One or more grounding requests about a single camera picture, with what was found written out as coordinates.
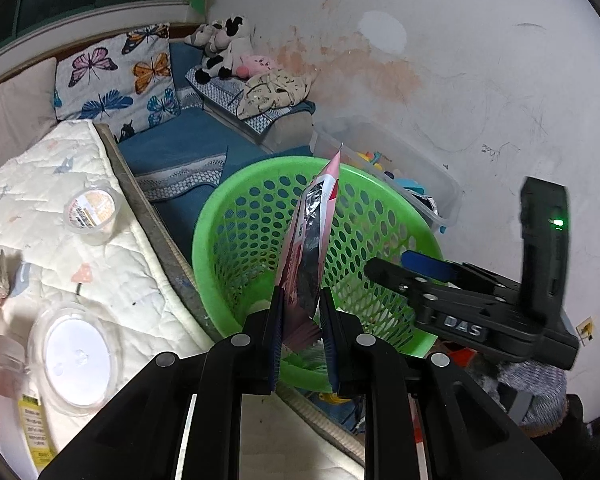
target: clear plastic container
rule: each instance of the clear plastic container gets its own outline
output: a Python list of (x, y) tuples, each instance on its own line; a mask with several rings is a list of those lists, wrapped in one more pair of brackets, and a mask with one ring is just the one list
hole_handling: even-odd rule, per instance
[(64, 206), (64, 224), (89, 245), (102, 245), (113, 236), (122, 199), (106, 181), (96, 182), (71, 197)]
[[(432, 231), (450, 227), (458, 220), (462, 189), (442, 168), (426, 156), (362, 116), (351, 116), (327, 120), (315, 125), (311, 149), (314, 156), (330, 159), (343, 144), (340, 161), (354, 168), (366, 171), (387, 183), (400, 193), (425, 219)], [(358, 153), (379, 152), (382, 171), (373, 167)], [(415, 180), (426, 189), (438, 206), (438, 214), (427, 208), (409, 191), (399, 187), (393, 179), (384, 174), (391, 171), (396, 177)]]
[(80, 304), (65, 301), (42, 311), (29, 334), (28, 353), (43, 400), (61, 413), (95, 413), (114, 394), (115, 337)]

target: green laundry basket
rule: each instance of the green laundry basket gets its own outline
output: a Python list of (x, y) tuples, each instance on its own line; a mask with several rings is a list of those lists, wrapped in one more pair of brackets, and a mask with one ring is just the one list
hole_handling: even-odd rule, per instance
[[(206, 202), (193, 237), (192, 262), (200, 298), (222, 336), (240, 332), (254, 304), (257, 309), (258, 302), (270, 301), (294, 207), (326, 164), (310, 156), (270, 158), (234, 174)], [(373, 256), (398, 262), (407, 248), (442, 257), (427, 224), (403, 197), (341, 164), (322, 284), (331, 287), (337, 307), (360, 318), (366, 332), (422, 357), (436, 337), (413, 327), (413, 311), (403, 297), (362, 272)], [(331, 391), (326, 371), (303, 368), (295, 355), (282, 361), (280, 380)]]

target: snack bag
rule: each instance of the snack bag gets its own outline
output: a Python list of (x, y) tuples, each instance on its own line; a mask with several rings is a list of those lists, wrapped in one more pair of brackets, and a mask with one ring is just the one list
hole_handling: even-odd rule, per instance
[(336, 207), (340, 152), (302, 193), (286, 232), (276, 285), (285, 291), (282, 341), (293, 352), (321, 338), (313, 317)]

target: white wall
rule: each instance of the white wall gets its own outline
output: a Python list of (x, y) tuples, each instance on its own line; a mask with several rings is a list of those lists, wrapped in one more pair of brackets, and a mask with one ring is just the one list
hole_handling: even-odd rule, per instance
[[(458, 224), (439, 237), (447, 258), (517, 278), (524, 177), (568, 187), (565, 305), (574, 324), (596, 324), (569, 385), (586, 418), (598, 416), (600, 19), (587, 0), (215, 1), (211, 18), (251, 18), (257, 52), (296, 72), (315, 69), (317, 120), (362, 113), (448, 165), (465, 196)], [(370, 10), (404, 27), (396, 56), (356, 33)], [(374, 41), (399, 51), (399, 34), (380, 24)]]
[(200, 22), (201, 16), (181, 0), (135, 2), (104, 7), (41, 27), (0, 49), (0, 76), (60, 46), (106, 32), (149, 23)]

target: purple butterfly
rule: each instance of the purple butterfly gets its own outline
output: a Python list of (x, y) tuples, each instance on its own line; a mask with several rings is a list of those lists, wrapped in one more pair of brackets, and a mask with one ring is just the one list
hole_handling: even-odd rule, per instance
[(93, 49), (92, 54), (80, 54), (77, 58), (74, 59), (72, 66), (74, 70), (71, 72), (71, 79), (69, 80), (69, 88), (75, 86), (82, 76), (84, 76), (87, 72), (89, 73), (89, 79), (87, 80), (87, 84), (91, 82), (91, 72), (98, 79), (98, 74), (96, 74), (95, 69), (99, 68), (100, 70), (117, 70), (118, 66), (111, 60), (110, 57), (107, 57), (109, 51), (103, 46), (98, 46)]

